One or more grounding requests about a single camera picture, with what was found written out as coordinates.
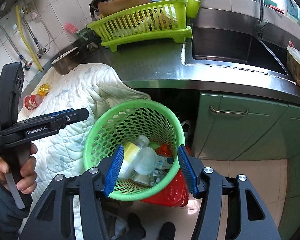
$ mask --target plastic bottle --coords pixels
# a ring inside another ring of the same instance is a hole
[[[40,96],[45,97],[47,95],[47,93],[49,92],[49,88],[50,88],[50,85],[48,83],[41,85],[38,89],[38,94]]]
[[[151,174],[157,163],[157,154],[150,147],[143,147],[135,158],[134,170],[140,175]]]
[[[23,100],[23,105],[26,109],[32,110],[41,105],[43,101],[43,97],[36,94],[36,95],[30,95],[26,96],[25,99]]]
[[[124,148],[124,158],[119,172],[119,179],[129,179],[134,173],[134,165],[132,165],[134,159],[137,157],[138,153],[143,147],[148,146],[150,140],[144,136],[140,135],[137,140],[132,142],[127,142]]]

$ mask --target water pipe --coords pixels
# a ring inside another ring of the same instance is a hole
[[[17,27],[19,29],[19,32],[20,32],[20,36],[23,40],[23,42],[25,43],[26,47],[28,48],[28,50],[30,51],[30,54],[32,56],[32,58],[34,59],[34,62],[36,63],[37,67],[40,69],[40,71],[42,72],[43,71],[43,68],[40,64],[40,62],[38,61],[35,53],[33,52],[31,46],[29,45],[29,43],[27,42],[26,38],[24,37],[23,35],[23,31],[22,31],[22,24],[21,24],[21,17],[20,17],[20,13],[19,13],[19,5],[16,4],[15,6],[15,9],[16,9],[16,17],[17,17]]]
[[[29,62],[26,61],[25,58],[22,56],[22,54],[19,52],[19,50],[14,45],[14,43],[12,42],[12,40],[10,39],[9,35],[7,34],[6,30],[3,28],[2,25],[0,25],[0,29],[2,30],[3,34],[7,37],[8,41],[10,42],[10,44],[13,47],[13,49],[15,50],[15,52],[18,54],[18,57],[20,58],[20,60],[22,60],[22,62],[25,64],[25,67],[29,67]]]

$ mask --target pot handle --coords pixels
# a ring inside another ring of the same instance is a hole
[[[93,37],[93,38],[90,38],[90,39],[86,40],[84,43],[82,43],[81,47],[79,48],[79,52],[81,52],[86,46],[88,46],[92,42],[99,43],[100,38],[99,37]]]
[[[77,56],[80,52],[83,51],[83,49],[88,46],[90,43],[92,42],[96,42],[96,43],[99,43],[100,42],[100,38],[99,37],[93,37],[93,38],[90,38],[88,40],[86,40],[84,43],[82,43],[82,45],[80,46],[78,52],[72,56],[70,56],[70,59],[72,59],[73,57]]]

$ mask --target shoe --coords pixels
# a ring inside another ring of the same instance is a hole
[[[146,230],[142,226],[140,218],[135,213],[130,213],[128,215],[128,225],[130,229],[137,229],[143,236],[142,238],[146,237]]]
[[[158,240],[174,240],[176,234],[176,227],[171,222],[166,222],[162,226]]]

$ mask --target lime green dish rack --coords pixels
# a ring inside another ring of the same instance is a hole
[[[131,179],[118,179],[110,198],[136,201],[153,196],[163,190],[180,169],[177,151],[179,145],[185,144],[180,121],[166,106],[145,99],[118,104],[97,120],[83,148],[84,169],[97,167],[102,158],[113,154],[118,144],[133,142],[139,135],[159,145],[167,144],[174,157],[172,167],[154,187],[142,186]]]
[[[173,38],[184,43],[192,38],[186,24],[187,0],[165,0],[139,5],[90,23],[87,27],[102,39],[112,52],[117,45],[136,41]]]

